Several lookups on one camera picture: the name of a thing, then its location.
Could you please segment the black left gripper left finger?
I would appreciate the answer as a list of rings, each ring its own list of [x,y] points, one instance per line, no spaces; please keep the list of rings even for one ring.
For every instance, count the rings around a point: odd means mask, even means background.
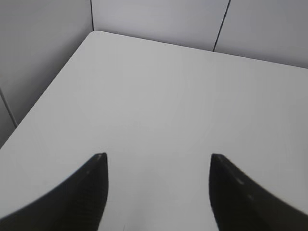
[[[1,218],[2,231],[96,231],[108,197],[108,159],[95,154],[31,204]]]

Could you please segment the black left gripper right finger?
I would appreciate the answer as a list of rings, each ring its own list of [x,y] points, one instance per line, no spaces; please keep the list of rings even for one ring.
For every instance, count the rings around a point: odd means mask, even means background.
[[[228,158],[212,154],[209,200],[220,231],[306,231],[307,214],[261,187]]]

